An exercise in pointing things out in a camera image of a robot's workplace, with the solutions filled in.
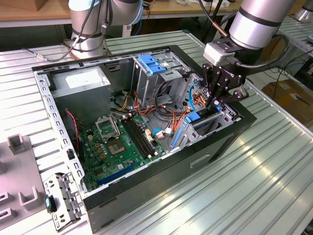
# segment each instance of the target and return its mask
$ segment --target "white label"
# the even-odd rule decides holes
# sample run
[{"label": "white label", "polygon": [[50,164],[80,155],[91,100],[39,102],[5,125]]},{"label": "white label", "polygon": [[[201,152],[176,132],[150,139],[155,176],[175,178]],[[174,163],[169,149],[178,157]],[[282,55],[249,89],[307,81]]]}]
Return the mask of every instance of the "white label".
[{"label": "white label", "polygon": [[298,94],[290,94],[290,96],[294,99],[298,99],[298,97],[300,97]]},{"label": "white label", "polygon": [[288,86],[288,84],[285,84],[285,83],[280,84],[280,86],[281,86],[283,89],[285,89],[285,90],[289,90],[289,89],[290,89],[290,86]]},{"label": "white label", "polygon": [[89,71],[67,76],[65,80],[70,88],[81,87],[103,81],[102,77],[100,77],[97,71]]},{"label": "white label", "polygon": [[162,64],[160,64],[162,67],[166,67],[166,66],[168,66],[168,64],[167,63],[162,63]]}]

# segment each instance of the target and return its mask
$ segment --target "red cable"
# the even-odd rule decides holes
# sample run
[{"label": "red cable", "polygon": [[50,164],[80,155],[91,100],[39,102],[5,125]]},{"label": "red cable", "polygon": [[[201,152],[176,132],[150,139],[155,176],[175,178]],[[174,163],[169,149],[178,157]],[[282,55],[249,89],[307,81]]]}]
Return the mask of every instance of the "red cable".
[{"label": "red cable", "polygon": [[75,125],[75,131],[76,131],[76,142],[77,142],[77,149],[78,149],[78,129],[77,129],[77,124],[76,124],[76,120],[73,116],[73,114],[70,113],[70,111],[65,110],[65,112],[71,116],[71,118],[73,119],[74,125]]}]

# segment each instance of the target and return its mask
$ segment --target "table surface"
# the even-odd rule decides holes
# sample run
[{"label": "table surface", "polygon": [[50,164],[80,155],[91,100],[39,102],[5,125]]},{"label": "table surface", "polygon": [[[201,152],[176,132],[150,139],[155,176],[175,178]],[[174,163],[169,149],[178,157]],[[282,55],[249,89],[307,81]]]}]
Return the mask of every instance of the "table surface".
[{"label": "table surface", "polygon": [[[239,9],[242,0],[237,0],[231,3],[229,7],[221,8],[220,12],[232,12]],[[69,19],[70,10],[68,8],[67,0],[48,0],[42,8],[35,11],[28,11],[13,7],[0,5],[0,21],[25,21],[25,20],[51,20],[51,19]],[[150,6],[151,15],[159,14],[189,14],[189,13],[203,13],[198,3],[190,3],[183,6],[178,4],[175,0],[169,2],[153,1]]]},{"label": "table surface", "polygon": [[286,17],[279,28],[279,32],[285,34],[289,41],[300,50],[313,56],[313,43],[307,38],[313,35],[313,23],[301,23],[292,17]]},{"label": "table surface", "polygon": [[[206,61],[204,45],[182,31],[107,42],[113,54],[176,44],[199,65]],[[56,59],[67,48],[33,50]],[[30,136],[44,181],[68,170],[31,71],[42,64],[27,51],[0,52],[0,142],[15,133]],[[257,120],[221,158],[97,234],[301,234],[313,218],[313,134],[253,85],[245,87],[249,98],[241,103]],[[0,233],[47,231],[57,235],[44,210]],[[78,233],[91,234],[85,214],[60,234]]]}]

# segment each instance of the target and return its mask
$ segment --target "cardboard box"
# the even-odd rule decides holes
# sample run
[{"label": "cardboard box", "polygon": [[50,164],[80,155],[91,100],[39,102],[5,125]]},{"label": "cardboard box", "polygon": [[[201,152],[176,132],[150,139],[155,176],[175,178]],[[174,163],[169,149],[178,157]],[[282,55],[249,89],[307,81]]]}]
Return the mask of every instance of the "cardboard box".
[{"label": "cardboard box", "polygon": [[0,0],[0,5],[38,11],[47,0]]},{"label": "cardboard box", "polygon": [[[275,83],[271,82],[262,89],[270,98],[273,97]],[[307,128],[313,125],[313,96],[295,81],[288,79],[278,82],[274,101]]]}]

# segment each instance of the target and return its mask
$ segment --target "yellow cable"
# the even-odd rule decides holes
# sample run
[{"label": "yellow cable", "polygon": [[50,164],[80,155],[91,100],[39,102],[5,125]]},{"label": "yellow cable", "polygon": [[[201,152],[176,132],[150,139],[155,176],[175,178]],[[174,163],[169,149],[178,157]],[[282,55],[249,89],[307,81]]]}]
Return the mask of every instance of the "yellow cable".
[{"label": "yellow cable", "polygon": [[123,105],[122,108],[118,109],[118,111],[123,111],[125,108],[126,108],[126,105],[127,105],[127,99],[128,99],[128,96],[125,98],[125,103]]}]

